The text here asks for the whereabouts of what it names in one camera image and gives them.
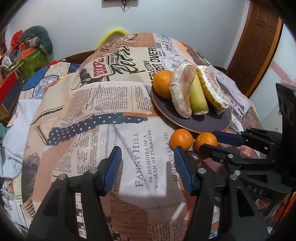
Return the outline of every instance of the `mandarin orange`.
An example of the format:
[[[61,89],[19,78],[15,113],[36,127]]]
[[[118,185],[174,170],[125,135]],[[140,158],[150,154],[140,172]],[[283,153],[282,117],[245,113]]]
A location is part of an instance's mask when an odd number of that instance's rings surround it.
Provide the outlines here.
[[[165,99],[170,99],[170,81],[172,79],[173,72],[169,70],[162,70],[154,75],[153,88],[155,92]]]
[[[184,151],[187,151],[193,142],[193,137],[188,130],[178,129],[175,130],[172,136],[170,137],[170,145],[172,148],[181,146]]]
[[[209,132],[204,132],[199,134],[199,136],[196,138],[196,142],[194,144],[195,150],[199,153],[200,146],[202,144],[208,144],[212,146],[217,146],[217,138]]]

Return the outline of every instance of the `green box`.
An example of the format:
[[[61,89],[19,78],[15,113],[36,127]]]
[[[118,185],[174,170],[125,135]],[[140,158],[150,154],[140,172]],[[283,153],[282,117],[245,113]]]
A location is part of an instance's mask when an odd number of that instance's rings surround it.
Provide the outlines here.
[[[20,69],[22,70],[24,80],[30,78],[39,69],[48,64],[47,59],[39,48],[25,57],[21,63],[22,62],[23,64],[21,65]]]

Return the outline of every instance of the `table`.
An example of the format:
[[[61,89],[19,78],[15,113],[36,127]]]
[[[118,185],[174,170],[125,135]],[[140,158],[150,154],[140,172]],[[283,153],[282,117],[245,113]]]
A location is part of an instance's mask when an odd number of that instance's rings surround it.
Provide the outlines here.
[[[122,36],[95,52],[66,59],[82,64],[79,69],[69,63],[52,65],[39,79],[29,80],[21,93],[20,98],[43,99],[23,158],[22,199],[27,215],[34,217],[59,174],[83,174],[118,145],[123,150],[122,166],[111,193],[102,199],[113,238],[157,240],[158,230],[163,239],[170,235],[182,240],[195,197],[181,188],[169,146],[176,127],[153,107],[151,80],[156,72],[172,71],[184,61],[210,63],[186,44],[152,33]],[[77,72],[68,74],[75,68]],[[231,79],[213,71],[230,98],[232,122],[226,131],[261,128],[251,102]],[[258,158],[251,148],[238,150],[243,157]],[[203,165],[217,173],[224,171],[210,159]],[[86,237],[80,198],[77,194],[77,220],[80,235]]]

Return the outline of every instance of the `plate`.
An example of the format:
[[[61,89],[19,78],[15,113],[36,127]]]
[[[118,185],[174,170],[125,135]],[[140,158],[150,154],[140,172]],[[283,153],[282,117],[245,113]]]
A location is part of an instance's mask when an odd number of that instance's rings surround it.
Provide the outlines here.
[[[231,111],[228,108],[221,115],[217,115],[215,108],[208,103],[209,113],[192,115],[189,119],[182,118],[176,111],[171,99],[160,97],[152,87],[151,99],[157,109],[175,125],[195,133],[225,131],[231,122]]]

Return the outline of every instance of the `blue gripper pad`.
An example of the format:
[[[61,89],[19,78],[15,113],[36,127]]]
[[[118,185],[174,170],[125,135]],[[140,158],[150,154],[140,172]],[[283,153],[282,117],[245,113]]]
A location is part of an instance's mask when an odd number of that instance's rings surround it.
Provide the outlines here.
[[[189,195],[195,196],[199,188],[200,181],[197,179],[196,170],[198,169],[195,161],[188,158],[183,149],[177,146],[174,150],[174,164],[180,175],[184,190]]]
[[[245,144],[244,138],[238,134],[214,131],[213,135],[217,138],[217,141],[220,143],[225,143],[232,146],[241,146]]]
[[[118,146],[115,146],[111,152],[111,154],[108,157],[108,160],[110,161],[110,165],[108,167],[108,170],[105,174],[104,179],[104,192],[108,194],[114,184],[114,180],[117,174],[117,171],[119,169],[120,163],[121,163],[121,149]]]

